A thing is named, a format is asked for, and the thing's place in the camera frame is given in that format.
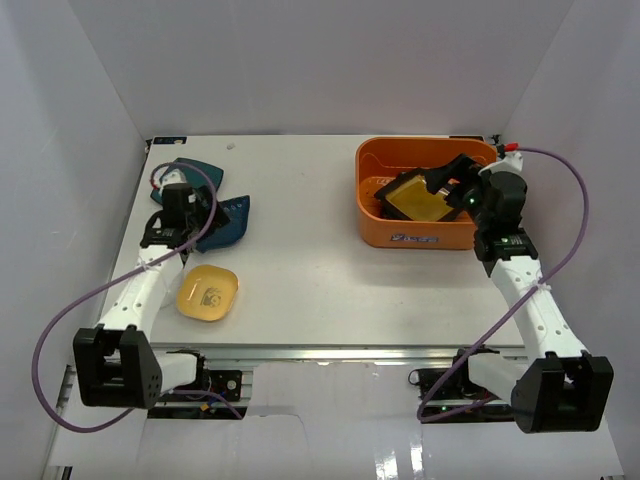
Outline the dark blue shell plate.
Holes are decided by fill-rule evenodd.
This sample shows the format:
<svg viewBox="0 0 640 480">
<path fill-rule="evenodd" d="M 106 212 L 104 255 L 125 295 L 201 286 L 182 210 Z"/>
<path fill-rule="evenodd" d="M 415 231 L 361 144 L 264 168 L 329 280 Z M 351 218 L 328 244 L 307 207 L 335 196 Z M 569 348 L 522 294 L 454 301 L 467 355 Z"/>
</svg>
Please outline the dark blue shell plate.
<svg viewBox="0 0 640 480">
<path fill-rule="evenodd" d="M 195 249 L 206 253 L 227 248 L 242 239 L 249 220 L 251 199 L 249 195 L 218 202 L 216 217 L 211 230 L 196 243 Z"/>
</svg>

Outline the black and amber square plate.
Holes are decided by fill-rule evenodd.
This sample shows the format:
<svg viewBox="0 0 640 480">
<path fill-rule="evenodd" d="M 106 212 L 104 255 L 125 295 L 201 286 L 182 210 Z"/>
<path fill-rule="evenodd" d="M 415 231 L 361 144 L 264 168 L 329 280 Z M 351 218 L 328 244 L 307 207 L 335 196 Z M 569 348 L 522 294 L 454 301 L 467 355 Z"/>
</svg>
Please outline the black and amber square plate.
<svg viewBox="0 0 640 480">
<path fill-rule="evenodd" d="M 415 168 L 402 172 L 374 194 L 381 204 L 383 218 L 416 222 L 452 222 L 458 218 L 462 213 L 460 210 L 428 209 L 426 171 L 424 168 Z"/>
</svg>

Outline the yellow rounded plate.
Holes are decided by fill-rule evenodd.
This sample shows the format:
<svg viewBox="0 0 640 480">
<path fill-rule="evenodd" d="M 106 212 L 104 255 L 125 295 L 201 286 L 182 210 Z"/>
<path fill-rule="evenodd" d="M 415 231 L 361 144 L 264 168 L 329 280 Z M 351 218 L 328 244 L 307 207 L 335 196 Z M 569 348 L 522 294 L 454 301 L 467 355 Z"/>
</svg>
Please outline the yellow rounded plate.
<svg viewBox="0 0 640 480">
<path fill-rule="evenodd" d="M 220 321 L 231 310 L 238 289 L 239 279 L 232 271 L 199 265 L 186 274 L 176 295 L 176 308 L 198 321 Z"/>
</svg>

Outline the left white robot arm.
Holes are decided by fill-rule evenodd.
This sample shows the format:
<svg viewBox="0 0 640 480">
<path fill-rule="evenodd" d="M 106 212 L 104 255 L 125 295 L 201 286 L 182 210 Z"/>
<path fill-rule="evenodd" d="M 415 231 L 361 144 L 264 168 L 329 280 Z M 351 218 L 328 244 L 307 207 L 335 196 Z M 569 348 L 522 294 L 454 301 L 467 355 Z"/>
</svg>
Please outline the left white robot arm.
<svg viewBox="0 0 640 480">
<path fill-rule="evenodd" d="M 213 230 L 215 193 L 186 182 L 161 189 L 161 209 L 146 222 L 136 268 L 113 305 L 93 328 L 73 339 L 79 393 L 88 407 L 150 409 L 178 387 L 199 399 L 211 374 L 199 354 L 156 353 L 149 343 L 153 323 L 184 272 L 200 232 Z"/>
</svg>

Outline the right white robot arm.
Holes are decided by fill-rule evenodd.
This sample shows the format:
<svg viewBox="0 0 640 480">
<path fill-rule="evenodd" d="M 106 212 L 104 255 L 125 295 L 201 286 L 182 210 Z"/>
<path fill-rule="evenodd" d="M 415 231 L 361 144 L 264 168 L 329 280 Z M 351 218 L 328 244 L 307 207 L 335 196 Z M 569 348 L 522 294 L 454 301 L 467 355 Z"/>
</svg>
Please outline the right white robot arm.
<svg viewBox="0 0 640 480">
<path fill-rule="evenodd" d="M 519 148 L 486 167 L 465 154 L 426 173 L 426 188 L 438 192 L 455 185 L 448 205 L 466 212 L 473 221 L 474 251 L 487 276 L 508 305 L 507 312 L 474 344 L 460 351 L 452 366 L 422 397 L 417 419 L 432 423 L 463 413 L 455 407 L 428 415 L 434 394 L 450 378 L 453 390 L 480 408 L 494 399 L 507 403 L 524 433 L 593 432 L 599 429 L 614 379 L 604 356 L 594 356 L 563 317 L 549 286 L 550 279 L 571 260 L 567 255 L 544 272 L 538 252 L 521 226 L 527 184 L 521 176 Z M 507 321 L 516 323 L 528 358 L 520 371 L 499 353 L 485 350 L 485 342 Z"/>
</svg>

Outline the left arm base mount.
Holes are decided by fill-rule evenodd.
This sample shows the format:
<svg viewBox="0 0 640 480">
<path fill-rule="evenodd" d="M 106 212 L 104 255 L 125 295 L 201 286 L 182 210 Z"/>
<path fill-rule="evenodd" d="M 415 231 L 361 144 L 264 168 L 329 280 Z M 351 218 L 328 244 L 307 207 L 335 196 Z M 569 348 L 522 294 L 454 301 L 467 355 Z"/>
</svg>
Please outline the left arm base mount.
<svg viewBox="0 0 640 480">
<path fill-rule="evenodd" d="M 204 368 L 197 380 L 164 394 L 147 413 L 149 419 L 240 420 L 247 407 L 242 400 L 241 370 Z"/>
</svg>

